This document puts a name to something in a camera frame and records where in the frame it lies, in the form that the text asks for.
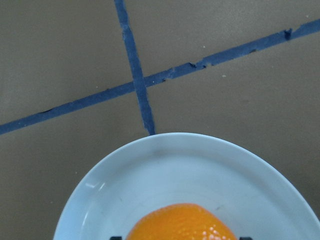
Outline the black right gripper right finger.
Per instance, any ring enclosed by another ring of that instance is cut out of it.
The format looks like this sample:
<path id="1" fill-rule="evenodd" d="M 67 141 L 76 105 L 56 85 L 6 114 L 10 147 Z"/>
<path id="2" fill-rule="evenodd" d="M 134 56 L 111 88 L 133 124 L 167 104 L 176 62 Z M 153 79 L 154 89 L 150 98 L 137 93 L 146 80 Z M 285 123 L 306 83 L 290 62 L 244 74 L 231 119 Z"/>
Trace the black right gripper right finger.
<path id="1" fill-rule="evenodd" d="M 239 240 L 251 240 L 251 237 L 248 237 L 248 236 L 246 236 L 246 237 L 240 237 Z"/>

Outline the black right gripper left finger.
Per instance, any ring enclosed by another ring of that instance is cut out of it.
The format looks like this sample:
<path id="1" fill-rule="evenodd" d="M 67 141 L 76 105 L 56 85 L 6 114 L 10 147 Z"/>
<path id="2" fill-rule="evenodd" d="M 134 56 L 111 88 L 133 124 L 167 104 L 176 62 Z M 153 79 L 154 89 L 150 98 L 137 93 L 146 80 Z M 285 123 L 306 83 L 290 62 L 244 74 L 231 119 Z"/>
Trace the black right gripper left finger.
<path id="1" fill-rule="evenodd" d="M 110 240 L 122 240 L 121 236 L 112 236 L 110 237 Z"/>

